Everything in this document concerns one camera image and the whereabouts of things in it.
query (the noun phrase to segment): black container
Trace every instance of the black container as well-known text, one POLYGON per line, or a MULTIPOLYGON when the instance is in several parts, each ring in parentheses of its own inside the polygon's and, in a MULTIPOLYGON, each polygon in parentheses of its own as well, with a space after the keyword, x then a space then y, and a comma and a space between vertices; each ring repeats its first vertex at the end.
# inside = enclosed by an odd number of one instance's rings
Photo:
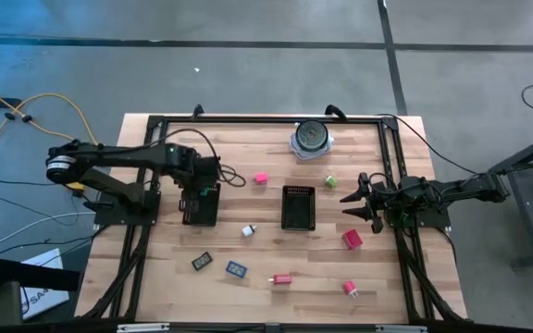
POLYGON ((281 228, 307 231, 316 229, 315 188, 283 186, 281 228))

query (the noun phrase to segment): pink object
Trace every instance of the pink object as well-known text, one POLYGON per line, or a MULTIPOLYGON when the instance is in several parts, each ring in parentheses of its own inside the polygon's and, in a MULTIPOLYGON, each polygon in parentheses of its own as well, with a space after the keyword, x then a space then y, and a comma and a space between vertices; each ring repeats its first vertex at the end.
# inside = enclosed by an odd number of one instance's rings
POLYGON ((352 281, 347 281, 342 285, 342 288, 344 289, 344 293, 347 295, 351 295, 351 297, 355 298, 359 296, 357 293, 357 287, 352 281))
POLYGON ((268 180, 268 174, 266 172, 259 172, 254 176, 256 184, 266 184, 268 180))
POLYGON ((354 250, 361 246, 363 244, 363 241, 361 240, 361 237, 359 237, 359 234, 357 233, 357 230, 351 229, 349 231, 346 231, 342 234, 342 239, 345 243, 347 243, 347 246, 349 246, 349 250, 354 250))
POLYGON ((270 278, 269 281, 273 282, 273 284, 290 284, 291 283, 291 275, 289 274, 275 274, 273 278, 270 278))

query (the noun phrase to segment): gray floor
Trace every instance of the gray floor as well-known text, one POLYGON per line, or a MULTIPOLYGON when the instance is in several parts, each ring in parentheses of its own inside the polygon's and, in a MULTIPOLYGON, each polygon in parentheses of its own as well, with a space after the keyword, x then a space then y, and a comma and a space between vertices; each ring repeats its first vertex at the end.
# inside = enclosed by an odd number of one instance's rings
MULTIPOLYGON (((387 6, 396 43, 533 44, 533 0, 388 0, 387 6)), ((375 0, 0 0, 0 34, 384 41, 375 0)), ((532 53, 399 52, 397 58, 408 114, 424 118, 440 152, 484 170, 533 142, 533 110, 519 97, 533 83, 532 53)), ((108 143, 117 139, 126 112, 192 112, 199 103, 211 113, 321 113, 327 104, 349 114, 396 113, 385 51, 0 45, 0 94, 46 92, 72 98, 97 139, 108 143)), ((28 110, 48 128, 87 137, 61 101, 38 101, 28 110)), ((0 139, 0 179, 45 181, 46 149, 63 142, 19 122, 8 126, 0 139)), ((435 156, 433 162, 440 180, 466 177, 435 156)), ((51 215, 74 211, 69 194, 57 187, 0 184, 0 196, 51 215)), ((509 267, 533 251, 514 200, 457 203, 450 213, 470 317, 533 327, 533 268, 509 267)), ((0 202, 0 239, 39 218, 0 202)), ((91 227, 90 216, 71 228, 43 223, 0 250, 70 240, 89 235, 91 227)), ((44 248, 6 258, 26 259, 44 248)))

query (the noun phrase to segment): wooden table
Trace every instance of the wooden table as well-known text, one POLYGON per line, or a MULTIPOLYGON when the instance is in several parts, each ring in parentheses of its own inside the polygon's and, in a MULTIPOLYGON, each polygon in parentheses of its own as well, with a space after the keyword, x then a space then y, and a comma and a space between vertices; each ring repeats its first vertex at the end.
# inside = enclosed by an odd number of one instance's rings
MULTIPOLYGON (((149 115, 127 114, 118 145, 143 142, 149 115)), ((420 117, 404 117, 424 135, 420 117)), ((292 124, 175 124, 201 130, 215 145, 222 163, 235 167, 248 180, 245 188, 221 187, 217 226, 188 227, 178 211, 180 190, 162 178, 158 223, 152 228, 143 274, 138 321, 281 322, 281 323, 405 323, 403 287, 394 236, 390 228, 373 235, 370 223, 347 216, 341 209, 361 203, 339 203, 356 190, 359 172, 383 172, 378 132, 367 125, 329 125, 335 141, 327 155, 298 160, 289 149, 292 124), (256 172, 269 174, 267 185, 254 185, 256 172), (338 180, 335 190, 325 176, 338 180), (280 228, 281 187, 316 188, 316 230, 280 228), (256 233, 242 236, 242 228, 257 225, 256 233), (364 241, 361 250, 348 251, 343 231, 355 228, 364 241), (191 260, 209 251, 214 262, 196 272, 191 260), (240 279, 225 272, 229 260, 248 267, 240 279), (273 274, 293 275, 291 285, 274 286, 273 274), (342 283, 352 280, 359 297, 344 295, 342 283)), ((434 178, 428 148, 408 128, 400 127, 409 175, 434 178)), ((210 155, 195 133, 171 138, 202 155, 210 155)), ((132 182, 135 169, 114 168, 111 175, 132 182)), ((124 227, 110 227, 93 242, 81 287, 76 315, 85 313, 102 296, 118 269, 124 227)), ((420 235, 428 276, 445 300, 460 315, 465 306, 452 248, 435 229, 420 235)), ((419 313, 423 313, 418 284, 414 283, 419 313)), ((127 282, 121 310, 130 294, 127 282)))

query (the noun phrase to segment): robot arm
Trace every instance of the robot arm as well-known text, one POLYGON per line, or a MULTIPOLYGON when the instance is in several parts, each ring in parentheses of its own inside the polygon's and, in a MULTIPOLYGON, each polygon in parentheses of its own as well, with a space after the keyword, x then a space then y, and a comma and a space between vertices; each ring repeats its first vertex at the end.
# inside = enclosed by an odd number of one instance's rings
POLYGON ((424 177, 404 177, 398 189, 387 188, 383 182, 372 184, 366 173, 359 174, 359 188, 353 194, 341 199, 349 203, 366 199, 361 208, 345 209, 342 212, 365 220, 373 220, 372 230, 383 229, 378 211, 388 216, 413 216, 423 210, 439 212, 451 203, 466 199, 479 199, 502 203, 509 195, 501 178, 494 173, 477 174, 465 180, 440 182, 424 177))
POLYGON ((219 158, 201 157, 191 147, 175 143, 140 147, 93 145, 77 140, 49 149, 46 176, 57 184, 80 182, 118 199, 121 205, 138 211, 145 207, 142 184, 126 184, 93 167, 144 167, 171 176, 182 189, 182 198, 194 209, 196 193, 212 186, 219 175, 219 158))

